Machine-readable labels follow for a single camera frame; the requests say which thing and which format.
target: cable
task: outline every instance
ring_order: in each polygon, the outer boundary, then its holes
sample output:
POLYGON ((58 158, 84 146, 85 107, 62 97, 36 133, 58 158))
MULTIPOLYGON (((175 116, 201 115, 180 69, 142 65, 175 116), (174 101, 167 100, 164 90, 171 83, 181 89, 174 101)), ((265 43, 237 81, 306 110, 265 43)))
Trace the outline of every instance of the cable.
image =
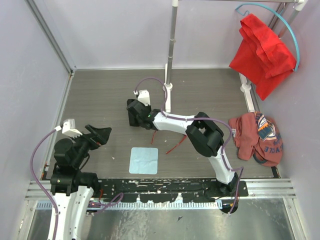
POLYGON ((57 236, 57 230, 58 230, 58 221, 59 221, 59 211, 58 211, 58 206, 54 200, 54 198, 51 196, 51 194, 45 189, 45 187, 40 183, 39 179, 37 178, 35 171, 34 171, 34 157, 35 154, 38 150, 38 148, 40 147, 40 145, 53 133, 60 131, 61 127, 57 126, 55 129, 53 129, 51 132, 49 132, 47 135, 45 135, 40 142, 35 146, 31 158, 30 158, 30 172, 31 175, 33 176, 33 179, 35 180, 36 184, 38 184, 38 186, 41 188, 41 190, 45 193, 45 195, 49 198, 50 202, 53 205, 54 211, 55 211, 55 222, 54 222, 54 229, 53 229, 53 239, 56 239, 57 236))
POLYGON ((224 142, 224 144, 222 145, 222 148, 221 148, 221 156, 222 156, 223 164, 224 164, 224 166, 226 167, 226 169, 227 169, 228 171, 231 171, 231 172, 241 171, 240 174, 239 174, 239 178, 238 178, 237 184, 236 184, 235 198, 234 198, 233 205, 232 205, 232 207, 231 207, 231 209, 230 209, 229 214, 232 213, 232 210, 234 209, 234 207, 235 207, 235 205, 236 205, 237 194, 238 194, 238 191, 239 191, 239 183, 240 183, 240 179, 241 179, 242 173, 243 173, 243 171, 244 171, 244 167, 242 166, 242 167, 238 167, 238 168, 235 168, 235 169, 229 168, 228 165, 227 165, 225 156, 224 156, 225 147, 226 147, 226 145, 228 144, 228 142, 230 141, 231 135, 232 135, 232 129, 231 129, 231 127, 230 127, 227 123, 225 123, 224 121, 221 121, 221 120, 216 119, 216 118, 211 118, 211 117, 182 118, 182 117, 171 116, 170 114, 168 114, 168 113, 166 113, 166 112, 164 111, 164 107, 165 107, 165 105, 166 105, 167 98, 168 98, 168 90, 167 90, 167 88, 166 88, 166 85, 165 85, 159 78, 156 78, 156 77, 146 77, 146 78, 142 79, 142 80, 136 85, 134 91, 137 92, 137 89, 138 89, 138 87, 139 87, 139 85, 140 85, 141 83, 143 83, 143 82, 146 81, 146 80, 151 80, 151 79, 158 81, 158 82, 162 85, 162 87, 163 87, 163 89, 164 89, 164 93, 165 93, 165 94, 164 94, 164 102, 163 102, 162 105, 161 105, 160 112, 161 112, 161 114, 162 114, 163 116, 165 116, 166 118, 174 119, 174 120, 181 120, 181 121, 211 120, 211 121, 213 121, 213 122, 217 122, 217 123, 223 124, 223 125, 225 125, 225 126, 229 129, 229 136, 228 136, 227 140, 224 142))
POLYGON ((178 142, 173 148, 171 148, 169 151, 167 151, 165 154, 171 153, 176 147, 178 147, 182 142, 187 138, 187 135, 183 135, 183 138, 181 139, 180 142, 178 142))
POLYGON ((156 131, 154 131, 154 133, 153 133, 153 135, 152 135, 152 139, 151 139, 151 143, 150 144, 153 144, 154 143, 154 139, 155 139, 155 136, 156 136, 156 133, 157 133, 158 131, 156 130, 156 131))
POLYGON ((94 203, 94 204, 100 205, 100 206, 104 206, 104 208, 96 211, 96 212, 94 213, 94 215, 102 213, 102 212, 103 212, 106 208, 108 208, 108 207, 113 207, 113 206, 117 205, 118 203, 121 202, 121 200, 122 200, 123 198, 124 198, 124 193, 123 193, 123 192, 120 192, 119 194, 117 194, 117 195, 116 195, 109 203, 107 203, 107 204, 104 204, 104 203, 101 203, 101 202, 92 201, 91 203, 94 203))
POLYGON ((90 159, 90 154, 88 153, 87 156, 88 156, 88 157, 86 158, 84 164, 79 168, 80 170, 82 170, 82 169, 85 167, 85 165, 88 163, 88 161, 89 161, 89 159, 90 159))

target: blue hanger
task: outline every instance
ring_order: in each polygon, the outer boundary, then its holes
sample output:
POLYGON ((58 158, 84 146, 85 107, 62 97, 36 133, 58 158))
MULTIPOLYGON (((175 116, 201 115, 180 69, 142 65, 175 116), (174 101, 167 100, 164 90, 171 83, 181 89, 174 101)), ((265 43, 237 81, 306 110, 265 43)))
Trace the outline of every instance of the blue hanger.
POLYGON ((300 51, 299 51, 298 41, 297 41, 296 36, 294 34, 294 31, 290 27, 289 23, 279 13, 277 13, 275 10, 273 10, 272 8, 270 8, 270 7, 266 6, 266 5, 260 4, 260 3, 243 3, 243 4, 239 5, 235 10, 239 14, 241 14, 242 16, 250 14, 250 12, 248 10, 246 10, 244 13, 241 13, 239 11, 239 8, 241 8, 244 5, 254 5, 254 6, 259 6, 259 7, 262 7, 264 9, 269 10, 274 15, 276 15, 284 23, 284 25, 288 28, 288 30, 289 30, 289 32, 290 32, 290 34, 292 36, 293 43, 294 43, 295 50, 296 50, 296 65, 295 65, 295 68, 294 68, 294 71, 296 72, 298 70, 298 66, 299 66, 299 63, 300 63, 300 51))

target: metal table surface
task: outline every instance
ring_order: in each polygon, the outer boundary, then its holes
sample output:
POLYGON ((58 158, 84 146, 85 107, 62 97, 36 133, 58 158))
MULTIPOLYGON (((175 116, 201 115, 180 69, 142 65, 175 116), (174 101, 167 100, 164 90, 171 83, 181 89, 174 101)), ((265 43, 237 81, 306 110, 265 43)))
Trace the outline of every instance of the metal table surface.
MULTIPOLYGON (((46 240, 51 210, 36 210, 28 240, 46 240)), ((282 199, 241 199, 231 216, 220 210, 107 210, 87 216, 88 240, 293 240, 282 199)))

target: wooden floor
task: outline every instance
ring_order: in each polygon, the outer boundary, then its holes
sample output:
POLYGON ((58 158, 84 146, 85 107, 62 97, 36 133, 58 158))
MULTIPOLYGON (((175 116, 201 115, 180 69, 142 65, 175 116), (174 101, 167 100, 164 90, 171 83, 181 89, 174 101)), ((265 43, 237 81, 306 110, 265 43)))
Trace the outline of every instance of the wooden floor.
MULTIPOLYGON (((182 139, 181 134, 159 131, 151 145, 154 131, 129 126, 126 102, 135 97, 133 90, 145 77, 163 80, 164 70, 78 70, 75 73, 62 119, 75 119, 76 128, 84 132, 86 124, 112 128, 108 143, 90 152, 90 160, 83 172, 97 173, 99 178, 214 177, 215 172, 208 159, 199 155, 187 139, 166 155, 166 151, 182 139), (129 173, 133 147, 158 148, 156 175, 129 173)), ((174 69, 172 83, 173 114, 205 112, 212 118, 228 122, 228 119, 247 112, 239 75, 231 69, 174 69)), ((149 80, 141 85, 141 89, 149 90, 152 108, 160 108, 164 100, 161 85, 149 80)), ((227 139, 227 128, 218 125, 225 133, 224 139, 227 139)), ((59 133, 57 140, 61 138, 63 135, 59 133)), ((254 159, 238 159, 233 141, 226 147, 226 154, 233 168, 244 166, 244 178, 273 176, 270 167, 259 165, 254 159)), ((52 174, 54 162, 52 157, 48 177, 52 174)))

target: red cloth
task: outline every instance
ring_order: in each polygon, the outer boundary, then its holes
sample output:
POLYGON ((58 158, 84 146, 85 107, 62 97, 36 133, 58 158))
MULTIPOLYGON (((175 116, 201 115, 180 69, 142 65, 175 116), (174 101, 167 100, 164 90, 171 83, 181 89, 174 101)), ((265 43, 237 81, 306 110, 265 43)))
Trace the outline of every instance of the red cloth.
POLYGON ((292 72, 296 59, 278 36, 255 15, 241 21, 243 41, 229 67, 256 85, 262 100, 292 72))

